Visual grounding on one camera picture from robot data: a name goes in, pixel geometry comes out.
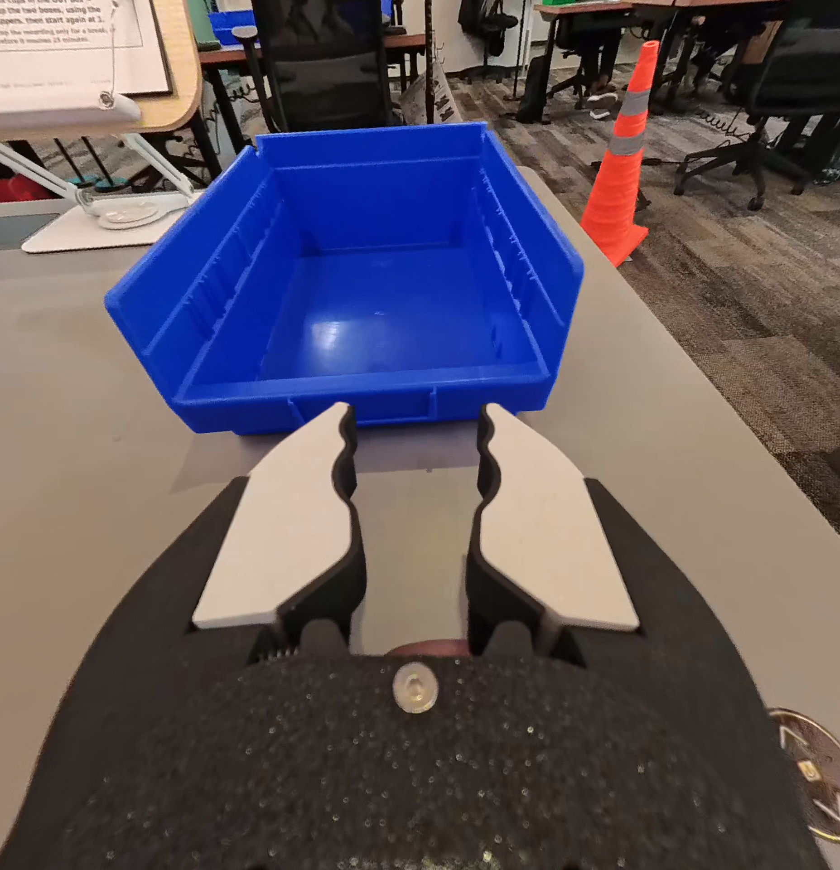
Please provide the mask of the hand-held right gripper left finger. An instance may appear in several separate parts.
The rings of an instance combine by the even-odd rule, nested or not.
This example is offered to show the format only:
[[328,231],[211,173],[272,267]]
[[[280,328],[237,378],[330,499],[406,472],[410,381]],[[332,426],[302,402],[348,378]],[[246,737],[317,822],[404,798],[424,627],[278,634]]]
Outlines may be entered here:
[[357,508],[354,408],[337,402],[249,472],[191,617],[199,630],[266,626],[298,647],[329,620],[349,642],[367,588]]

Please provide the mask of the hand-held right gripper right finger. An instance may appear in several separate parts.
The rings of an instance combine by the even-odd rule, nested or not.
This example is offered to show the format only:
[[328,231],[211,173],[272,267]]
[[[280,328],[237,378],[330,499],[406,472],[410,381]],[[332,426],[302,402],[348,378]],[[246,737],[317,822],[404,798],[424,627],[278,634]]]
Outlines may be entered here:
[[478,418],[478,492],[465,564],[468,646],[515,622],[549,655],[573,628],[640,628],[584,473],[501,405]]

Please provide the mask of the blue plastic bin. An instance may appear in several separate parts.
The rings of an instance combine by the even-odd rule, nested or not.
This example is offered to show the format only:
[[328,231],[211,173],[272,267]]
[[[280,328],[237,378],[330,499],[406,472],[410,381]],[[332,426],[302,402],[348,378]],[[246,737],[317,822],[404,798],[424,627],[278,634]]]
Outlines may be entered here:
[[484,123],[259,136],[106,294],[196,433],[542,410],[584,263]]
[[208,21],[212,33],[222,49],[240,47],[239,41],[233,34],[235,28],[256,27],[256,19],[252,9],[209,12]]

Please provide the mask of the round metal object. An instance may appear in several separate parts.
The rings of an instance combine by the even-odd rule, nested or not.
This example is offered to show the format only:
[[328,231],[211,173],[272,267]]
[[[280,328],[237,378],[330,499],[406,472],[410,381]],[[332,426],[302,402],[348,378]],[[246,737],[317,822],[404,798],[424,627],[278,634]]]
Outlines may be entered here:
[[797,797],[811,833],[840,846],[840,740],[804,713],[770,708],[783,753],[796,770]]

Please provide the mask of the orange traffic cone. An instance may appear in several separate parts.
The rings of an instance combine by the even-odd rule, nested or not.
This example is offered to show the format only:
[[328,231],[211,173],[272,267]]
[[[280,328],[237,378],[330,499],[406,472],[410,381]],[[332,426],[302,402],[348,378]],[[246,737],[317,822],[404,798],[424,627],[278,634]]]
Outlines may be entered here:
[[658,40],[643,44],[580,220],[584,233],[614,267],[621,266],[648,235],[634,217],[659,47]]

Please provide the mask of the white adjustable stand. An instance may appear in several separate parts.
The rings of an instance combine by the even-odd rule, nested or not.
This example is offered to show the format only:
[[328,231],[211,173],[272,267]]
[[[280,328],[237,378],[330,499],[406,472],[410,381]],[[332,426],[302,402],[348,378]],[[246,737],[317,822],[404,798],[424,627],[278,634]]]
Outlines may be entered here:
[[8,90],[0,89],[0,131],[17,133],[32,129],[44,133],[62,125],[78,126],[83,132],[107,131],[145,158],[175,187],[171,192],[98,197],[88,189],[59,179],[0,143],[0,164],[69,203],[69,209],[55,222],[23,243],[24,252],[42,254],[151,245],[194,204],[200,194],[187,177],[142,135],[131,131],[131,125],[141,119],[140,105],[134,99],[103,88],[84,91],[60,85],[38,93],[23,88],[19,96],[10,96]]

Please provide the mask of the red bag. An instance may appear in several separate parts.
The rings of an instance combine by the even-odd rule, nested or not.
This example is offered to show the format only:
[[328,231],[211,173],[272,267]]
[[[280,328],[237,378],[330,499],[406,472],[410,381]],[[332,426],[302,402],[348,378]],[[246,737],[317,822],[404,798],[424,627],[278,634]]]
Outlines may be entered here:
[[0,203],[44,201],[56,198],[56,194],[23,175],[0,179]]

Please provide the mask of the printed floor sign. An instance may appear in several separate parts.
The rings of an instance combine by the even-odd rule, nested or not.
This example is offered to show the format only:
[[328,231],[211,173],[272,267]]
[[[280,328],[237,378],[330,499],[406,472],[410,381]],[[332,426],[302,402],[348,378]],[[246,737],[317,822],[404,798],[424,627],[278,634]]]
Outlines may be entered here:
[[[427,118],[426,96],[428,87],[432,94],[431,120]],[[449,87],[448,79],[438,62],[427,66],[414,83],[399,98],[399,108],[405,125],[461,124],[462,116]]]

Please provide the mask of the black stanchion pole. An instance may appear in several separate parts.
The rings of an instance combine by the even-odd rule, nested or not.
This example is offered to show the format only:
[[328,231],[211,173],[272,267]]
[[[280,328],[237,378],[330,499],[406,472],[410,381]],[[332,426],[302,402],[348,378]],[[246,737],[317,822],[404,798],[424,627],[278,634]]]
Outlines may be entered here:
[[433,1],[424,3],[424,34],[425,34],[425,122],[434,125],[435,116],[435,62],[436,43],[433,23]]

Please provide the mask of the printed instruction sheet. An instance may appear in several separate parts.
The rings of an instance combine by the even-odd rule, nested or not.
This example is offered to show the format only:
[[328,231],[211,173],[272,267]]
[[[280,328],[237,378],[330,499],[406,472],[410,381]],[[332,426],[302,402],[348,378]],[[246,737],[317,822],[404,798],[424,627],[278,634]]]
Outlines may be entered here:
[[153,3],[0,1],[0,94],[41,88],[171,93]]

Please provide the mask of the green box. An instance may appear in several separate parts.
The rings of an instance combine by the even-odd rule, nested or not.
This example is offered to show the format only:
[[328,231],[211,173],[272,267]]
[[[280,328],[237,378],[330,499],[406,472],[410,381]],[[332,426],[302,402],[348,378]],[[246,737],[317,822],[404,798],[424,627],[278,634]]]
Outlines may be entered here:
[[630,10],[634,5],[635,2],[632,1],[556,1],[536,3],[533,5],[533,9],[543,19],[552,20],[562,16],[625,12]]

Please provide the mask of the brown wooden table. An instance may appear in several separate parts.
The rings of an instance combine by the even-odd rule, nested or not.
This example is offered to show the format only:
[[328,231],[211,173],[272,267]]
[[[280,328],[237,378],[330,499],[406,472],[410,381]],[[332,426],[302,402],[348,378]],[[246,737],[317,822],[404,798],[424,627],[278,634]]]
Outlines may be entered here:
[[[651,23],[650,40],[660,41],[657,54],[657,65],[651,88],[651,100],[655,98],[658,88],[666,81],[664,76],[665,64],[671,55],[672,43],[676,34],[686,32],[689,22],[694,16],[705,15],[707,11],[717,7],[742,7],[742,6],[767,6],[770,2],[764,1],[632,1],[635,5],[630,9],[634,11],[638,19]],[[542,79],[544,86],[549,85],[550,68],[553,52],[556,48],[556,35],[558,31],[564,34],[568,31],[567,17],[556,17],[545,20],[549,24],[546,38],[545,53],[543,55]]]

